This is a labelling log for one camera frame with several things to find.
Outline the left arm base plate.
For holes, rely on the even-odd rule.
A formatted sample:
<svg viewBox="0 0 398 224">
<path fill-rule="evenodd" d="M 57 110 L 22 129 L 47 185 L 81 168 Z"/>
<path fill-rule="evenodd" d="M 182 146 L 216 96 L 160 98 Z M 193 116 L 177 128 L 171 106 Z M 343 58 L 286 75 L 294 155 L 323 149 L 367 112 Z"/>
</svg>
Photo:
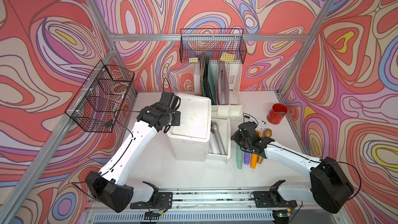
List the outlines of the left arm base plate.
<svg viewBox="0 0 398 224">
<path fill-rule="evenodd" d="M 173 193 L 172 192 L 159 192 L 155 193 L 154 196 L 148 202 L 137 202 L 131 203 L 130 209 L 159 209 L 165 210 L 172 208 L 173 204 Z"/>
</svg>

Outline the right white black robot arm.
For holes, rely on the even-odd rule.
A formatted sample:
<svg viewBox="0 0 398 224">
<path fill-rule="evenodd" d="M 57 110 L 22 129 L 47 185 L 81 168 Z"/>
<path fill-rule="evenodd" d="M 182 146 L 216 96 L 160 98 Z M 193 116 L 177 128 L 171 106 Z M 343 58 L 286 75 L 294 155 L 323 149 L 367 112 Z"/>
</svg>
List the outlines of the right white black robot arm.
<svg viewBox="0 0 398 224">
<path fill-rule="evenodd" d="M 354 195 L 354 188 L 340 163 L 331 157 L 311 157 L 283 146 L 272 138 L 260 137 L 253 121 L 238 126 L 232 135 L 240 150 L 264 159 L 276 161 L 303 175 L 308 183 L 289 183 L 284 179 L 270 189 L 274 204 L 280 201 L 303 201 L 318 204 L 336 214 Z"/>
</svg>

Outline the purple toy microphone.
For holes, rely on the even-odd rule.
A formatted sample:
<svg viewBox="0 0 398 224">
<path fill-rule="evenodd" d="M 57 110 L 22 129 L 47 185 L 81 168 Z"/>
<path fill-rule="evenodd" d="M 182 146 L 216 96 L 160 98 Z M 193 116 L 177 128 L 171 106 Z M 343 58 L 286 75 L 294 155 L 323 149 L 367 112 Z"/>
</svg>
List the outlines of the purple toy microphone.
<svg viewBox="0 0 398 224">
<path fill-rule="evenodd" d="M 249 152 L 244 152 L 244 164 L 245 165 L 250 165 L 251 164 L 251 153 Z"/>
</svg>

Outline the orange toy microphone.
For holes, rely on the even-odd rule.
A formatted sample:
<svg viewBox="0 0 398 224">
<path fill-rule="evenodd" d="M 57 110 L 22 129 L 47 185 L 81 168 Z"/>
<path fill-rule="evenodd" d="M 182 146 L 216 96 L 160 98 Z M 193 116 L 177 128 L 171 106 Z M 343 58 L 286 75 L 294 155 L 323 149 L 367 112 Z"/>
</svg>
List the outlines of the orange toy microphone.
<svg viewBox="0 0 398 224">
<path fill-rule="evenodd" d="M 255 169 L 255 168 L 256 168 L 256 165 L 257 165 L 257 162 L 258 162 L 258 155 L 252 154 L 252 155 L 251 155 L 250 168 L 251 168 L 251 169 Z"/>
</svg>

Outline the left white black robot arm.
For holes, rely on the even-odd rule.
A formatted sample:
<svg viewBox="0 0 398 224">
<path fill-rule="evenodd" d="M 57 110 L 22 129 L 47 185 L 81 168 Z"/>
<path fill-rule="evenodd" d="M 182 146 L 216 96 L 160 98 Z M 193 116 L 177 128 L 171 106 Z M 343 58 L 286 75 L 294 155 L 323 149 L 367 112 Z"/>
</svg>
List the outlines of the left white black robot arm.
<svg viewBox="0 0 398 224">
<path fill-rule="evenodd" d="M 126 184 L 128 175 L 148 143 L 160 132 L 180 125 L 181 98 L 173 92 L 163 92 L 158 102 L 139 111 L 129 135 L 112 158 L 98 171 L 90 172 L 85 179 L 89 196 L 111 208 L 116 213 L 132 204 L 154 208 L 158 203 L 159 189 L 147 181 L 137 185 Z"/>
</svg>

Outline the white plastic drawer cabinet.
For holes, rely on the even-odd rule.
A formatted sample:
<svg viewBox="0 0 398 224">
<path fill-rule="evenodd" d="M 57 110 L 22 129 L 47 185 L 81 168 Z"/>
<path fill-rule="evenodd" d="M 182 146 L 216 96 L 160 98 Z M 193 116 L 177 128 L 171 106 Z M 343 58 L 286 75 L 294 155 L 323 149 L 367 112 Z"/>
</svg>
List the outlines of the white plastic drawer cabinet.
<svg viewBox="0 0 398 224">
<path fill-rule="evenodd" d="M 178 111 L 180 125 L 167 133 L 177 160 L 204 162 L 210 140 L 211 101 L 207 97 L 177 94 L 181 98 Z"/>
</svg>

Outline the silver grey toy microphone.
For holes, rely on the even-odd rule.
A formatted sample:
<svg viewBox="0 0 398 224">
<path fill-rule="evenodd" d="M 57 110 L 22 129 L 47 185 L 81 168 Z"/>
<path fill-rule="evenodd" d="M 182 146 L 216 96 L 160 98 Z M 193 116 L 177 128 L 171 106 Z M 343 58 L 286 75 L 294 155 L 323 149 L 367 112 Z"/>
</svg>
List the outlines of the silver grey toy microphone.
<svg viewBox="0 0 398 224">
<path fill-rule="evenodd" d="M 226 150 L 224 148 L 224 145 L 223 145 L 223 142 L 222 142 L 222 139 L 221 139 L 221 135 L 220 135 L 220 132 L 219 132 L 219 126 L 214 121 L 211 122 L 211 130 L 212 130 L 212 133 L 215 135 L 216 142 L 217 142 L 220 154 L 225 156 L 227 153 L 226 153 Z"/>
</svg>

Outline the olive toy microphone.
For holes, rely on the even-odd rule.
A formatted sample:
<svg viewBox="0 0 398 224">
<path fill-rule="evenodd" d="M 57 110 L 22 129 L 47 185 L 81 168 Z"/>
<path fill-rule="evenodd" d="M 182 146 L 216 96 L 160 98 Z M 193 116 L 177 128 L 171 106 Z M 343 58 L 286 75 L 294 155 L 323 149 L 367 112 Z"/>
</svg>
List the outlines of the olive toy microphone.
<svg viewBox="0 0 398 224">
<path fill-rule="evenodd" d="M 260 147 L 261 153 L 258 155 L 257 164 L 261 164 L 263 162 L 264 158 L 266 158 L 264 150 L 267 147 L 267 145 L 271 141 L 273 141 L 272 135 L 273 135 L 272 130 L 269 128 L 266 128 L 263 131 L 261 140 L 259 141 L 259 147 Z"/>
</svg>

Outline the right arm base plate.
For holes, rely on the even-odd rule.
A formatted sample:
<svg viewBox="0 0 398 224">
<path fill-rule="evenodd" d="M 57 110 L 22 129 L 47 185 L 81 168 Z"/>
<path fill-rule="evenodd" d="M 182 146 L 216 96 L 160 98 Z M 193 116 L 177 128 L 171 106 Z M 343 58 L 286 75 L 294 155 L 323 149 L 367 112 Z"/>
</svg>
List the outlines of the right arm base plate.
<svg viewBox="0 0 398 224">
<path fill-rule="evenodd" d="M 278 192 L 273 191 L 254 191 L 251 194 L 257 208 L 291 208 L 297 207 L 296 201 L 284 200 Z"/>
</svg>

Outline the mint green toy microphone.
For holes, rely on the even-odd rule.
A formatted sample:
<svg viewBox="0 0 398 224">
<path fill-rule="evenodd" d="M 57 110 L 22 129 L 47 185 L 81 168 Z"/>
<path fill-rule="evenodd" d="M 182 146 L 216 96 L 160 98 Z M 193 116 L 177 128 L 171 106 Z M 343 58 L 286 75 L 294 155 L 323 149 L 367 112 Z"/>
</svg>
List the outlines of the mint green toy microphone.
<svg viewBox="0 0 398 224">
<path fill-rule="evenodd" d="M 236 145 L 236 164 L 239 170 L 242 169 L 243 158 L 244 158 L 243 151 L 241 150 L 239 145 Z"/>
</svg>

